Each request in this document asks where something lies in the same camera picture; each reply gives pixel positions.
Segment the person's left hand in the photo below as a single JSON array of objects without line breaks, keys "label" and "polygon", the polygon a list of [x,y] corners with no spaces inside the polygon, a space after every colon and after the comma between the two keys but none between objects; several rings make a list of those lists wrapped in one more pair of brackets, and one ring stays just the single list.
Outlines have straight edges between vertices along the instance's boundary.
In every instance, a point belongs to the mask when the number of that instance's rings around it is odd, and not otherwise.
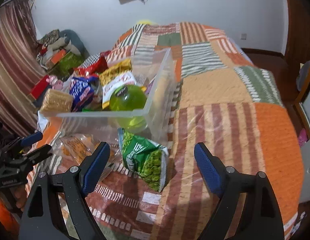
[{"label": "person's left hand", "polygon": [[27,192],[25,189],[25,185],[11,188],[11,192],[16,200],[16,207],[19,208],[21,211],[24,211],[24,207],[27,201]]}]

